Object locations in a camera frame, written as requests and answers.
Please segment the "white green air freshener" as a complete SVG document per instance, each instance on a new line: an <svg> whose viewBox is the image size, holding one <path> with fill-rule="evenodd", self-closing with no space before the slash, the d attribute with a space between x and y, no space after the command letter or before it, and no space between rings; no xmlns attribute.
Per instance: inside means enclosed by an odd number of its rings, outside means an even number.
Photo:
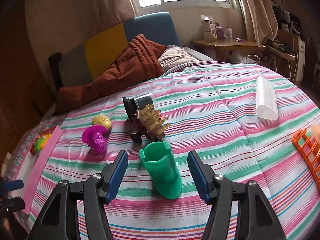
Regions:
<svg viewBox="0 0 320 240"><path fill-rule="evenodd" d="M46 145L47 141L50 139L51 137L51 133L48 134L44 134L40 137L38 137L35 141L34 144L30 150L31 153L33 154L39 154L42 149L44 148L44 146Z"/></svg>

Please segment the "yellow embossed oval soap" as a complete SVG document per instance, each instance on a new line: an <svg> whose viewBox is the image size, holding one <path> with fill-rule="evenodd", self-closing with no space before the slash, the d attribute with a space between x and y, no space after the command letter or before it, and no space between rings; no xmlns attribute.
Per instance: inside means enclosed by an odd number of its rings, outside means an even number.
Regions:
<svg viewBox="0 0 320 240"><path fill-rule="evenodd" d="M92 125L101 125L109 130L112 127L112 122L108 117L104 115L97 115L92 119Z"/></svg>

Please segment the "green plastic cup holder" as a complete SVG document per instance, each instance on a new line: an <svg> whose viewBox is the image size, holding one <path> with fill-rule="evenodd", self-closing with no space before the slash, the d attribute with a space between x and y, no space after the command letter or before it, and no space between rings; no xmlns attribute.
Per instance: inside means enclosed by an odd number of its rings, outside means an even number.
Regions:
<svg viewBox="0 0 320 240"><path fill-rule="evenodd" d="M156 141L139 151L139 158L158 193L175 200L182 192L182 179L167 141Z"/></svg>

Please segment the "black capped clear jar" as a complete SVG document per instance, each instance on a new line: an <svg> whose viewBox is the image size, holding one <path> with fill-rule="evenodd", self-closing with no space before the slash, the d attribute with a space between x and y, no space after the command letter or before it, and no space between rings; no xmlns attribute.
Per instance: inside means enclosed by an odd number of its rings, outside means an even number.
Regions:
<svg viewBox="0 0 320 240"><path fill-rule="evenodd" d="M137 113L137 111L144 109L146 105L153 105L154 109L157 108L156 99L152 93L135 96L132 98L124 96L122 97L122 100L130 121L133 121L133 116Z"/></svg>

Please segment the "orange plastic rack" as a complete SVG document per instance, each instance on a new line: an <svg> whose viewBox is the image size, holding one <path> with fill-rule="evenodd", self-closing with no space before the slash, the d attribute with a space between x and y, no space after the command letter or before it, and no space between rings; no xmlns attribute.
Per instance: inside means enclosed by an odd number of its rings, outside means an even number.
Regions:
<svg viewBox="0 0 320 240"><path fill-rule="evenodd" d="M291 142L305 161L319 191L319 135L316 135L315 127L299 129Z"/></svg>

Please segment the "purple skull toy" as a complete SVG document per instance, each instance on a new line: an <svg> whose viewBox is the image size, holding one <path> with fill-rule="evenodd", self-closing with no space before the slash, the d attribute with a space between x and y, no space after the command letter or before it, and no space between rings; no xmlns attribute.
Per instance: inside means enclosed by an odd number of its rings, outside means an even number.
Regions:
<svg viewBox="0 0 320 240"><path fill-rule="evenodd" d="M107 149L106 138L107 129L102 125L92 125L82 133L82 142L87 144L95 153L105 154Z"/></svg>

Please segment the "striped bed cover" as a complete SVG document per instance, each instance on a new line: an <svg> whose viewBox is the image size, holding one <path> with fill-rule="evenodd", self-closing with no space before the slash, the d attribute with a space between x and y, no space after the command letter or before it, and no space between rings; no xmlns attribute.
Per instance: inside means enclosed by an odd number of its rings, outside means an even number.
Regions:
<svg viewBox="0 0 320 240"><path fill-rule="evenodd" d="M257 78L272 83L278 119L256 114ZM182 178L177 200L162 198L139 159L122 97L153 93L157 107L170 127L164 139L170 144ZM105 154L95 153L81 136L92 119L104 115L112 122L104 137ZM81 181L114 160L120 150L129 164L117 197L105 207L115 239L200 239L210 213L196 191L187 165L195 150L204 163L229 180L255 180L270 201L287 239L302 239L316 225L319 192L293 134L319 122L319 108L298 87L259 65L191 63L171 73L90 103L66 115L41 122L21 140L15 161L24 158L30 140L54 126L62 136L48 159L37 185L29 215L17 213L30 231L58 181Z"/></svg>

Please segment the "yellow headboard cushion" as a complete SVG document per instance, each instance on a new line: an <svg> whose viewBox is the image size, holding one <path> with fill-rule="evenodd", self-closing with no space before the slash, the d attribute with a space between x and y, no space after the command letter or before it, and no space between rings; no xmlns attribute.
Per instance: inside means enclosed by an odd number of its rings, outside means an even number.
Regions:
<svg viewBox="0 0 320 240"><path fill-rule="evenodd" d="M93 80L111 66L127 43L122 23L98 33L84 43L85 57Z"/></svg>

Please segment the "rust brown quilted blanket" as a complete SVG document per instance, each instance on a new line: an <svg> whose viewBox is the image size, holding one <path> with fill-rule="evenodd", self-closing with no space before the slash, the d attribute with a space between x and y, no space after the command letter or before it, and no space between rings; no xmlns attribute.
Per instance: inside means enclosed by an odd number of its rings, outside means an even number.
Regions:
<svg viewBox="0 0 320 240"><path fill-rule="evenodd" d="M56 114L65 114L90 102L163 74L158 58L167 46L135 36L110 67L92 83L62 87L57 95Z"/></svg>

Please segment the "wooden side table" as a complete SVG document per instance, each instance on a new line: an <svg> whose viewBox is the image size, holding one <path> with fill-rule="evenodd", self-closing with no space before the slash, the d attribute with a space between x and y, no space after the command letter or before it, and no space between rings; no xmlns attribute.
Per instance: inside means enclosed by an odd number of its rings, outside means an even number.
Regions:
<svg viewBox="0 0 320 240"><path fill-rule="evenodd" d="M258 44L252 41L242 41L238 42L236 40L215 40L215 41L204 41L204 40L197 40L191 42L194 47L199 48L208 48L213 50L246 50L246 49L255 49L255 50L265 50L266 46L262 44Z"/></svg>

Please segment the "striped pillow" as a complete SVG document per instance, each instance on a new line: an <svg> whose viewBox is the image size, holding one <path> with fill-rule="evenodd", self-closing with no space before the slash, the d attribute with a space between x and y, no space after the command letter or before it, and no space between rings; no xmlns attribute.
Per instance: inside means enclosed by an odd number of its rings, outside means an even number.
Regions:
<svg viewBox="0 0 320 240"><path fill-rule="evenodd" d="M185 63L199 62L198 59L189 55L184 48L175 45L167 46L158 61L164 73Z"/></svg>

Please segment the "purple small box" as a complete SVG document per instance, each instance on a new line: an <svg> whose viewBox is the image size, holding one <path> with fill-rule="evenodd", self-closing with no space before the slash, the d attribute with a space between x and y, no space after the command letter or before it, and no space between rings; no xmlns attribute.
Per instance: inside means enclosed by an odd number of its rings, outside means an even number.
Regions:
<svg viewBox="0 0 320 240"><path fill-rule="evenodd" d="M222 26L216 26L216 27L215 27L215 30L216 30L217 39L218 39L218 40L225 40L224 27L222 27Z"/></svg>

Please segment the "white carton box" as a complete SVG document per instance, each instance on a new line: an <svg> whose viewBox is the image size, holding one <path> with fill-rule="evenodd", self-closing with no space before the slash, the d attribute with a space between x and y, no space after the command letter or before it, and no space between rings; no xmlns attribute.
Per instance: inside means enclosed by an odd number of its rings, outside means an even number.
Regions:
<svg viewBox="0 0 320 240"><path fill-rule="evenodd" d="M217 39L216 27L212 16L201 15L201 25L205 41L213 42Z"/></svg>

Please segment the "beige curtain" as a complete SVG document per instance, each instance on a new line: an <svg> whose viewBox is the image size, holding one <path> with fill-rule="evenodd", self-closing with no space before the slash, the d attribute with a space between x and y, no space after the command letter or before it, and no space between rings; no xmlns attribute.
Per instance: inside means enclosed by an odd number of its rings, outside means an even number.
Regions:
<svg viewBox="0 0 320 240"><path fill-rule="evenodd" d="M274 40L278 22L270 0L240 0L247 39L256 44Z"/></svg>

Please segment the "blue headboard cushion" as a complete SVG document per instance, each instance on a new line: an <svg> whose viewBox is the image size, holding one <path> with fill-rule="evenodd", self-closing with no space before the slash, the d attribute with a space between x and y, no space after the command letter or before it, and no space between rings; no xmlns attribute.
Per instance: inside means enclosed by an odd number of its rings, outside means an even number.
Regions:
<svg viewBox="0 0 320 240"><path fill-rule="evenodd" d="M124 21L123 27L127 41L143 34L148 40L162 45L181 46L169 12L156 12L138 16Z"/></svg>

